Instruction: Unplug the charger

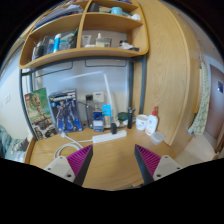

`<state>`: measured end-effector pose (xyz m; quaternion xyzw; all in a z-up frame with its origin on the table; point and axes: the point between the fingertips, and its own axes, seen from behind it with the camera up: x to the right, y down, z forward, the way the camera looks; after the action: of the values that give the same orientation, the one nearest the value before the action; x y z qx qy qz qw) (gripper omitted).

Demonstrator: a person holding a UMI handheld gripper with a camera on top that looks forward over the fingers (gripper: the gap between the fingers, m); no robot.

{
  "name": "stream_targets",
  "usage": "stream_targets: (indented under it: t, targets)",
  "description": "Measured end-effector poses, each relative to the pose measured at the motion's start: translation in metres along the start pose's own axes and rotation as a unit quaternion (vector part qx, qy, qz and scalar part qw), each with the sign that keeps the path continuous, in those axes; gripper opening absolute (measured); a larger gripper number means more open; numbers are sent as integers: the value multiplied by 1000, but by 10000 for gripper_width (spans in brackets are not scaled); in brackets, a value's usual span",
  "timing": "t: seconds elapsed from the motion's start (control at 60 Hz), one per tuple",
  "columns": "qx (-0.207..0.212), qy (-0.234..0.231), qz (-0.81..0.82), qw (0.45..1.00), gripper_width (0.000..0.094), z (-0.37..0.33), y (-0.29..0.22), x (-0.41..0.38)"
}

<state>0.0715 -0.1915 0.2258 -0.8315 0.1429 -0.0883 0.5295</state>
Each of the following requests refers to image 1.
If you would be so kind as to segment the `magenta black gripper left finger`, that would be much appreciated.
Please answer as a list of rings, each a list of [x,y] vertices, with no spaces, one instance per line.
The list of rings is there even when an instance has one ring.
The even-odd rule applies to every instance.
[[[45,168],[45,171],[48,171],[78,186],[82,186],[92,156],[93,146],[89,145],[67,157],[57,157]]]

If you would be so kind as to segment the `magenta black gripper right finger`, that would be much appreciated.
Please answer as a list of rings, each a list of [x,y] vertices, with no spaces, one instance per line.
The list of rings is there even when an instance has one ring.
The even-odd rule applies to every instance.
[[[145,185],[182,169],[170,156],[159,156],[140,145],[135,145],[134,155]]]

